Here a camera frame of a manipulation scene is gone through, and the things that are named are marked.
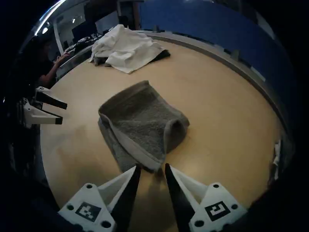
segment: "black shirt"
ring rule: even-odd
[[[53,68],[54,63],[50,60],[45,60],[45,61],[39,61],[35,64],[34,69],[35,71],[35,82],[40,85],[38,83],[39,78],[42,75],[47,75],[49,73],[49,71]],[[56,83],[56,75],[51,79],[51,81],[49,82],[49,84],[46,86],[47,88],[51,88],[54,84]]]

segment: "person's hand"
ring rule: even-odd
[[[69,53],[64,53],[61,57],[59,57],[55,63],[58,65],[61,65],[63,63],[63,60],[68,57],[70,54]]]

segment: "computer monitor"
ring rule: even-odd
[[[91,34],[97,33],[97,27],[94,22],[83,22],[77,27],[72,29],[74,36],[74,43],[77,43],[80,39],[90,36]]]

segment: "ceiling light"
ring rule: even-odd
[[[36,36],[39,31],[41,30],[42,26],[44,25],[44,23],[48,20],[48,18],[55,12],[55,10],[57,10],[58,7],[61,6],[62,3],[64,3],[66,0],[60,0],[59,2],[57,2],[53,7],[51,7],[49,10],[50,12],[46,15],[46,17],[43,19],[43,21],[40,23],[39,27],[36,29],[36,32],[34,33],[34,35]]]
[[[48,31],[48,29],[47,29],[47,27],[44,27],[44,28],[43,28],[43,31],[42,31],[42,34],[45,34],[46,31]]]

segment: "desk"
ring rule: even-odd
[[[62,207],[85,183],[101,185],[120,174],[99,130],[98,108],[141,80],[150,84],[190,126],[166,162],[204,184],[220,182],[245,207],[267,188],[274,143],[282,126],[263,96],[222,63],[159,41],[171,57],[128,75],[83,62],[52,88],[67,110],[62,125],[41,126],[46,177]],[[129,231],[177,231],[165,177],[142,170]]]

